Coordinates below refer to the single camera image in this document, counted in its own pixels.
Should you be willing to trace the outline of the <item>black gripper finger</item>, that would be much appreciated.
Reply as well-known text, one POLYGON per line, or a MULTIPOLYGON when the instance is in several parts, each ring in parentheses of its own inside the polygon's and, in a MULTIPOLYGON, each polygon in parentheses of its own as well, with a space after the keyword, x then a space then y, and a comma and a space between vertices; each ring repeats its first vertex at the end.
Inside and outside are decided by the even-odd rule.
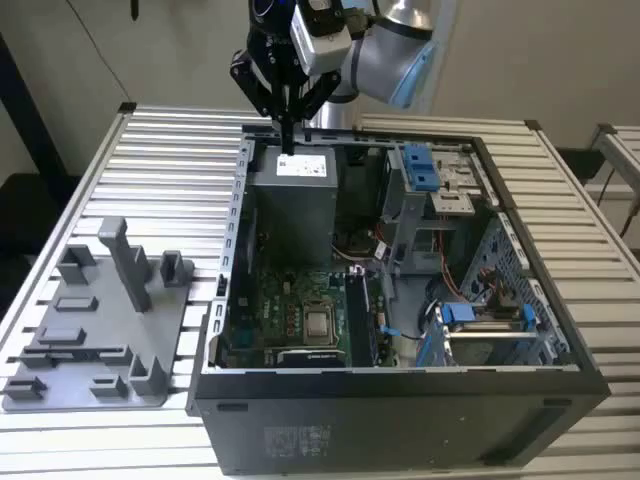
POLYGON ((276 83, 274 89, 269 90, 256 75, 253 65, 247 50, 237 51, 232 57, 230 75, 257 113, 271 118, 278 126, 282 152, 287 153, 288 120, 283 89, 276 83))
POLYGON ((294 127, 302 120, 311 120, 341 82, 339 72, 325 72, 313 86, 301 94, 303 82, 292 83, 287 108, 287 152, 294 152, 294 127))

